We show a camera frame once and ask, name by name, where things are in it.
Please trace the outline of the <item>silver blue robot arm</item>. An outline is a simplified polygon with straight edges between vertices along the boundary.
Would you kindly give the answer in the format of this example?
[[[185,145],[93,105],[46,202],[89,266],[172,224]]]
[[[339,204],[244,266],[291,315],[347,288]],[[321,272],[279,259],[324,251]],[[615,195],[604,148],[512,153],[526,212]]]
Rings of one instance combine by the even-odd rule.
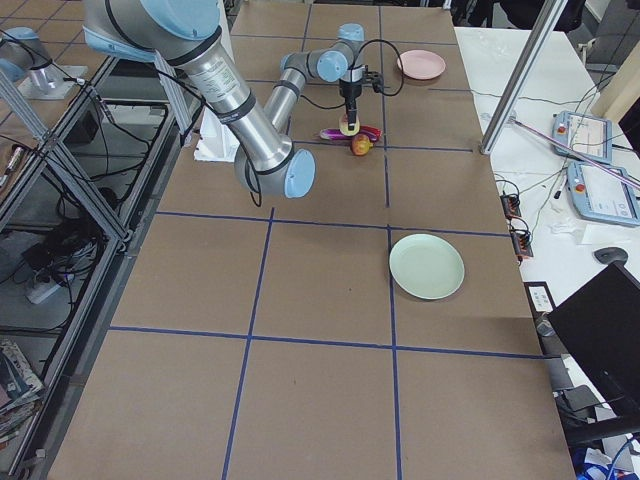
[[[86,66],[59,65],[39,36],[29,27],[15,27],[1,34],[1,72],[28,99],[65,99]]]
[[[257,102],[223,47],[215,1],[87,1],[83,29],[86,43],[97,51],[144,63],[161,56],[182,70],[239,141],[236,176],[257,195],[301,198],[314,183],[312,153],[296,149],[283,132],[308,80],[337,83],[346,132],[355,135],[360,129],[357,99],[366,75],[361,53],[367,42],[359,24],[341,25],[336,42],[326,49],[284,57],[266,105]]]

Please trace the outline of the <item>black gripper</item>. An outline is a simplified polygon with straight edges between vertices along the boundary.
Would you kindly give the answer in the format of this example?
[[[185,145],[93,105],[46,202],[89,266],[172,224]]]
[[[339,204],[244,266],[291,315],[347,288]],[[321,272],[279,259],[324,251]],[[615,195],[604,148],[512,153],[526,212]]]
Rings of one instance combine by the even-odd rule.
[[[345,100],[348,127],[355,127],[358,121],[357,101],[364,86],[370,86],[375,93],[381,92],[381,74],[368,67],[348,70],[339,80],[339,93]]]

